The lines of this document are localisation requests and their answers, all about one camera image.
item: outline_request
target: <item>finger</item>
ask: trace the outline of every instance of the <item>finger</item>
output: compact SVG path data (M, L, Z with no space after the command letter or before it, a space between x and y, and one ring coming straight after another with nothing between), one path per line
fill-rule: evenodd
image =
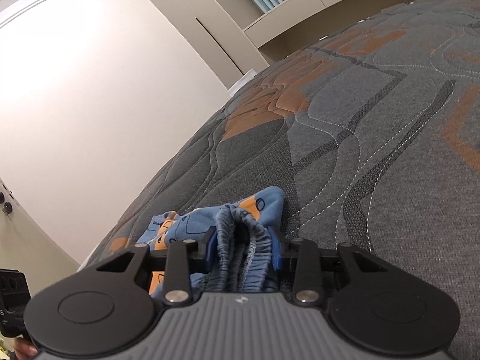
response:
M37 349L33 346L31 341L24 338L16 338L13 340L13 350L19 360L26 360L31 356L38 354Z

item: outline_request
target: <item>bed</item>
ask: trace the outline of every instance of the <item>bed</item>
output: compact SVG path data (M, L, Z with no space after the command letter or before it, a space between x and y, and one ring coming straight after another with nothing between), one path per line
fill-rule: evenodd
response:
M450 354L478 359L479 98L480 0L390 7L257 74L89 263L135 244L155 215L278 186L287 238L354 242L443 289L461 311Z

